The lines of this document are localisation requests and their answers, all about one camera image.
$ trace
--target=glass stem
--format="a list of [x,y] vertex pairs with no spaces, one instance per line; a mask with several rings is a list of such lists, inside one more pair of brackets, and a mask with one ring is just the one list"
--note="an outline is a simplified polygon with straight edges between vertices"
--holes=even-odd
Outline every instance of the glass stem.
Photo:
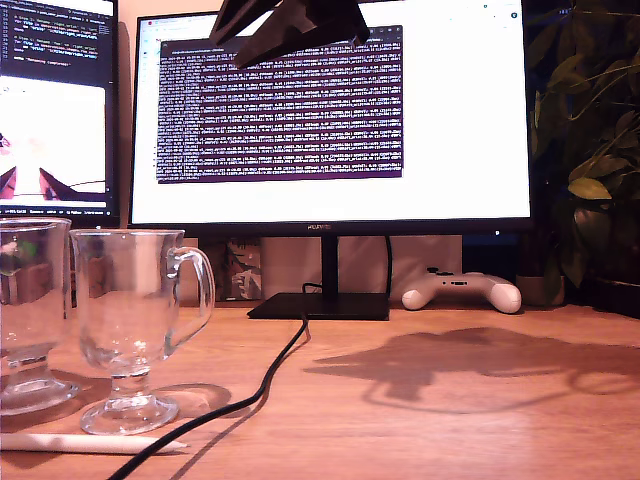
[[141,407],[152,400],[150,392],[148,368],[134,374],[112,374],[111,394],[105,407],[107,410]]

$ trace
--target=computer monitor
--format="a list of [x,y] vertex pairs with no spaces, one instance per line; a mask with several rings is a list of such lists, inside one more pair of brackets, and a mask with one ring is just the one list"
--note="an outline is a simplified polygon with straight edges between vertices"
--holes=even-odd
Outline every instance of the computer monitor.
[[117,225],[117,0],[0,0],[0,216]]
[[215,13],[139,19],[130,223],[322,238],[323,296],[278,294],[255,316],[388,312],[384,294],[339,293],[340,235],[529,223],[521,3],[360,8],[365,45],[246,70],[232,60],[256,25],[219,48],[208,40]]

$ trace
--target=monitor brand logo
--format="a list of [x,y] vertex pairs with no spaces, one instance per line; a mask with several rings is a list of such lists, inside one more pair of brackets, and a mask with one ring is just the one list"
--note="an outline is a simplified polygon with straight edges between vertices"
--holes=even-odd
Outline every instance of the monitor brand logo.
[[314,223],[307,225],[307,230],[331,230],[331,225],[328,223]]

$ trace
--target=glass handle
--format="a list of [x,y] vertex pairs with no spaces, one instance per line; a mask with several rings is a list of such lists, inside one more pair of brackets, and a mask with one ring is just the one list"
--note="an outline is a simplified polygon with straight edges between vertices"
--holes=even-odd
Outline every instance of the glass handle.
[[207,324],[213,313],[215,300],[213,271],[207,256],[201,250],[193,247],[171,248],[167,254],[167,275],[172,279],[179,278],[178,270],[185,261],[191,262],[196,270],[200,293],[200,311],[198,316],[186,326],[178,330],[172,328],[165,339],[166,356],[171,355],[176,348],[198,333]]

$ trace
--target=monitor stand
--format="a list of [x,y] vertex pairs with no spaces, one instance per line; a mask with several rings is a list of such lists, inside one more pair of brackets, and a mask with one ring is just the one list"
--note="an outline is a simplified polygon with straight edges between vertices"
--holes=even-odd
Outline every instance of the monitor stand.
[[338,292],[338,237],[323,235],[322,293],[278,293],[251,310],[254,319],[388,320],[386,293]]

